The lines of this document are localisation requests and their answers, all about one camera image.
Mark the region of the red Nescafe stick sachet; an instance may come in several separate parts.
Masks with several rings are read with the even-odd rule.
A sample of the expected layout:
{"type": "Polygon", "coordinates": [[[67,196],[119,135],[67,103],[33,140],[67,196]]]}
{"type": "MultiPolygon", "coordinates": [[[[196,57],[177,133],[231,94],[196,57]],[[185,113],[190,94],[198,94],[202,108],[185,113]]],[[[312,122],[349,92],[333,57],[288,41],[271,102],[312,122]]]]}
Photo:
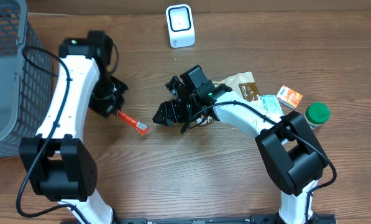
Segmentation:
{"type": "Polygon", "coordinates": [[[125,121],[127,124],[132,126],[141,136],[148,133],[149,127],[139,120],[134,119],[133,117],[123,113],[120,110],[117,111],[117,116],[125,121]]]}

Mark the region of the brown cookie bag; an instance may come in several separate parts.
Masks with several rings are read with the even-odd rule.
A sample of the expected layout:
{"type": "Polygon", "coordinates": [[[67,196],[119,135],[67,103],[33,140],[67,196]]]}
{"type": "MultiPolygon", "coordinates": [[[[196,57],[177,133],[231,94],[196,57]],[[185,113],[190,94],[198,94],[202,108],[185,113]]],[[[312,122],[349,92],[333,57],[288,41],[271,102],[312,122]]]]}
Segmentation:
{"type": "Polygon", "coordinates": [[[249,102],[261,99],[252,72],[237,73],[221,81],[213,81],[213,84],[215,86],[225,84],[231,87],[239,96],[249,102]]]}

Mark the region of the green wet wipes pack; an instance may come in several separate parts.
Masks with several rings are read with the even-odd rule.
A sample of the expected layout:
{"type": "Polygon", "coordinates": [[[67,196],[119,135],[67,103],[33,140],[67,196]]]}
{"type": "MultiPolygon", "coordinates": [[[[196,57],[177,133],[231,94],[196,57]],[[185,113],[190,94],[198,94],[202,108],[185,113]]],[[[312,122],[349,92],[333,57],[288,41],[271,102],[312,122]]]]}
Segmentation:
{"type": "Polygon", "coordinates": [[[275,95],[262,95],[260,99],[262,100],[262,106],[265,110],[283,116],[282,107],[275,95]]]}

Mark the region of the orange tissue pack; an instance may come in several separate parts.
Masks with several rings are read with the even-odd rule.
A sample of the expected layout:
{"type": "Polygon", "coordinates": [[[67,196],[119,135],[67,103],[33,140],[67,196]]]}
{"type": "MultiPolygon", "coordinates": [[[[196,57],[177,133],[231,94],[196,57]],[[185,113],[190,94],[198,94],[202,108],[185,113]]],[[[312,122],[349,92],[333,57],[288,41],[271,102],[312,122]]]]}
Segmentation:
{"type": "Polygon", "coordinates": [[[291,109],[296,109],[300,101],[302,100],[303,95],[283,85],[279,89],[276,97],[278,98],[280,103],[284,104],[285,106],[291,109]]]}

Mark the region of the green lid jar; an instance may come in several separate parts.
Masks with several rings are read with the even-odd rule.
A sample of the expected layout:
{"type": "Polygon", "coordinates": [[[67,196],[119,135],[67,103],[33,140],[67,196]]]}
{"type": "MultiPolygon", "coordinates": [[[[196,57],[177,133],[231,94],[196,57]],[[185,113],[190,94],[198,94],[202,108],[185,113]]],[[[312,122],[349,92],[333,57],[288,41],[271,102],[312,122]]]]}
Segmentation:
{"type": "Polygon", "coordinates": [[[331,112],[327,105],[320,102],[315,102],[309,105],[304,112],[305,120],[311,129],[316,129],[327,122],[331,112]]]}

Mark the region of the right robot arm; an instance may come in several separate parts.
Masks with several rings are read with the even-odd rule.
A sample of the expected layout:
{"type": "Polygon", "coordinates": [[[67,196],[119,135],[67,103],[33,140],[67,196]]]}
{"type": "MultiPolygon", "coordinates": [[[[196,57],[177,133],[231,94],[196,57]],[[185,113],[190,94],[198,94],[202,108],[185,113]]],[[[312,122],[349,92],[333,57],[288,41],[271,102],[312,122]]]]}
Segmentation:
{"type": "Polygon", "coordinates": [[[199,118],[231,124],[255,139],[267,173],[280,189],[281,205],[275,214],[254,214],[247,223],[334,223],[332,215],[311,209],[313,192],[329,164],[304,116],[296,111],[270,113],[239,96],[225,84],[208,79],[199,65],[166,83],[175,99],[160,104],[152,121],[183,125],[199,118]]]}

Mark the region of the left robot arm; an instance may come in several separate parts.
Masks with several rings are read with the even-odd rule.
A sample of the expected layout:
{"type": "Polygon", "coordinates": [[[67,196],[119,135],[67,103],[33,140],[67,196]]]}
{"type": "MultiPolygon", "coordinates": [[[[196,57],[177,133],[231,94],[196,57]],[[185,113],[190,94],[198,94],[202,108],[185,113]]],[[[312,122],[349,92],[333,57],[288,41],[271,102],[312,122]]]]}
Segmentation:
{"type": "Polygon", "coordinates": [[[104,31],[91,30],[85,38],[66,38],[54,58],[60,64],[47,115],[34,137],[22,138],[19,155],[27,172],[16,198],[18,214],[34,218],[67,208],[78,223],[119,223],[115,210],[100,196],[97,165],[84,145],[86,113],[92,109],[117,115],[127,85],[108,70],[118,50],[104,31]],[[58,204],[26,213],[21,199],[27,184],[37,195],[58,204]]]}

